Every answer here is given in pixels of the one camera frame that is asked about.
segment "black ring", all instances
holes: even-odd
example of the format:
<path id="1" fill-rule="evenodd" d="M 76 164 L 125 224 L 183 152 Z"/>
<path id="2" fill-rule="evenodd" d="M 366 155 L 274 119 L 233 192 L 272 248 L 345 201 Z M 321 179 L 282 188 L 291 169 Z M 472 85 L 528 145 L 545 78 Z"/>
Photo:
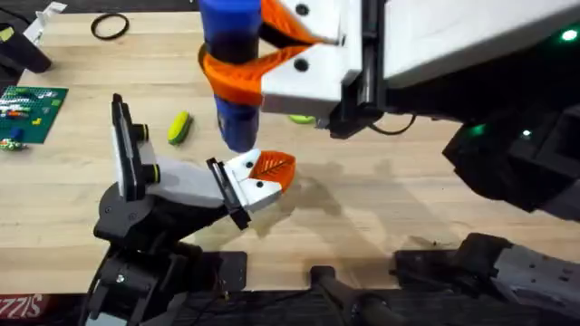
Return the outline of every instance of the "black ring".
<path id="1" fill-rule="evenodd" d="M 111 18 L 111 17 L 119 17 L 122 20 L 125 21 L 125 26 L 123 27 L 123 29 L 121 29 L 118 33 L 110 35 L 110 36 L 101 36 L 97 34 L 97 26 L 99 26 L 99 24 L 107 19 L 107 18 Z M 127 31 L 129 30 L 129 18 L 127 18 L 126 16 L 124 16 L 123 14 L 102 14 L 100 16 L 98 16 L 94 21 L 92 21 L 91 24 L 91 33 L 94 37 L 98 38 L 99 40 L 103 40 L 103 41 L 110 41 L 110 40 L 114 40 L 117 39 L 123 35 L 125 35 L 125 33 L 127 33 Z"/>

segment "screw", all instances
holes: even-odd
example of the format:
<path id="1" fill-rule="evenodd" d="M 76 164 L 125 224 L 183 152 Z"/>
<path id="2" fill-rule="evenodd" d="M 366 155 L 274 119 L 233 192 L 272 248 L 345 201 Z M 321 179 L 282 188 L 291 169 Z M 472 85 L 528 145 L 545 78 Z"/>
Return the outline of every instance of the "screw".
<path id="1" fill-rule="evenodd" d="M 308 8 L 308 5 L 298 4 L 296 6 L 296 13 L 301 16 L 306 16 L 308 13 L 310 13 L 310 8 Z"/>
<path id="2" fill-rule="evenodd" d="M 299 72 L 305 72 L 308 70 L 308 61 L 306 61 L 305 59 L 297 59 L 294 61 L 294 67 Z"/>

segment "wooden tabletop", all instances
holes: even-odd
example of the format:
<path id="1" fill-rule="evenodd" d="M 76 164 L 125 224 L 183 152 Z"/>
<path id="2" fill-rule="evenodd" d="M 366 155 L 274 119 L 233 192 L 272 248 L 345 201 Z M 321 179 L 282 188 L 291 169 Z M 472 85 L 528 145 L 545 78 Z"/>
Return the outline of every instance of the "wooden tabletop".
<path id="1" fill-rule="evenodd" d="M 43 145 L 0 152 L 0 293 L 86 291 L 107 246 L 92 228 L 114 181 L 114 92 L 129 103 L 134 121 L 149 124 L 158 155 L 202 165 L 236 155 L 220 138 L 212 92 L 198 67 L 198 14 L 128 14 L 128 34 L 113 42 L 91 36 L 95 16 L 56 16 L 42 39 L 53 68 L 26 72 L 19 83 L 70 91 Z M 175 148 L 166 134 L 182 110 L 195 125 Z M 389 116 L 381 126 L 397 129 L 407 120 Z M 580 262 L 579 224 L 529 215 L 462 184 L 440 154 L 457 127 L 418 119 L 400 137 L 365 130 L 340 141 L 262 114 L 256 145 L 296 156 L 294 184 L 254 214 L 245 232 L 224 218 L 187 240 L 206 251 L 247 251 L 253 290 L 304 288 L 315 264 L 333 265 L 353 285 L 392 287 L 394 251 L 455 248 L 475 231 Z"/>

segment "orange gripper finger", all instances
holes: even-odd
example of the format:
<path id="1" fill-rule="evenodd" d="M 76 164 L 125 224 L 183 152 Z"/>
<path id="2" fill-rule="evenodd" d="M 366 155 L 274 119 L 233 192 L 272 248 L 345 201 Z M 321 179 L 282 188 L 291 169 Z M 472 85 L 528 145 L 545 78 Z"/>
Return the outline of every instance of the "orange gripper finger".
<path id="1" fill-rule="evenodd" d="M 276 0 L 262 0 L 262 20 L 279 32 L 303 43 L 320 43 L 322 40 L 313 37 L 298 23 L 291 14 Z"/>
<path id="2" fill-rule="evenodd" d="M 221 62 L 201 50 L 200 61 L 214 94 L 237 104 L 257 106 L 262 104 L 262 76 L 307 48 L 287 47 L 244 64 Z"/>
<path id="3" fill-rule="evenodd" d="M 274 150 L 263 150 L 249 177 L 277 182 L 284 193 L 292 184 L 295 168 L 296 158 L 292 155 Z"/>

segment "blue plastic cup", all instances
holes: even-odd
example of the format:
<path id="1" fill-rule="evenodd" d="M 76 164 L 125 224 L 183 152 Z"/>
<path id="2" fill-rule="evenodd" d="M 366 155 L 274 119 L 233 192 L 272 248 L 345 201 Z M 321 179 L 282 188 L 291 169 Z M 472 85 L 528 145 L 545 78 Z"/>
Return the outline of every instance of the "blue plastic cup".
<path id="1" fill-rule="evenodd" d="M 231 103 L 214 96 L 217 106 L 217 123 L 221 136 L 229 149 L 247 152 L 256 144 L 259 111 L 251 105 Z"/>
<path id="2" fill-rule="evenodd" d="M 229 63 L 257 58 L 260 6 L 260 0 L 199 0 L 208 53 Z M 259 107 L 214 97 L 222 139 L 236 152 L 249 151 L 256 143 Z"/>

